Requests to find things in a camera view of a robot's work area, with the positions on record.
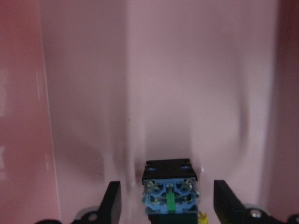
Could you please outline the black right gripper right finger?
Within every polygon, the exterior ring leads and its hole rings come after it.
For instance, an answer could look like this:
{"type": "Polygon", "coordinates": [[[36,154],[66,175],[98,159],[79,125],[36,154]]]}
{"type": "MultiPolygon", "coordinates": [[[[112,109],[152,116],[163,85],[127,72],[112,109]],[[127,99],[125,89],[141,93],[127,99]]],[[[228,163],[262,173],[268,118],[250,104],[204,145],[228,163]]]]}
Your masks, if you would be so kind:
{"type": "Polygon", "coordinates": [[[282,224],[264,209],[245,206],[225,180],[214,180],[214,211],[222,224],[282,224]]]}

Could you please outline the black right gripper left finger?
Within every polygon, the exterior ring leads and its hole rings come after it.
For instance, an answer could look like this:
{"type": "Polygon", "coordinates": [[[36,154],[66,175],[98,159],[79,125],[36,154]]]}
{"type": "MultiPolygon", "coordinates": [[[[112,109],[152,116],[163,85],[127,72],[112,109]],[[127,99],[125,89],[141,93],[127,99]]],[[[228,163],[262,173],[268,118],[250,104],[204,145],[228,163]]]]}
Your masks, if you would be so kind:
{"type": "Polygon", "coordinates": [[[121,183],[110,182],[98,209],[75,218],[74,224],[118,224],[121,216],[121,183]]]}

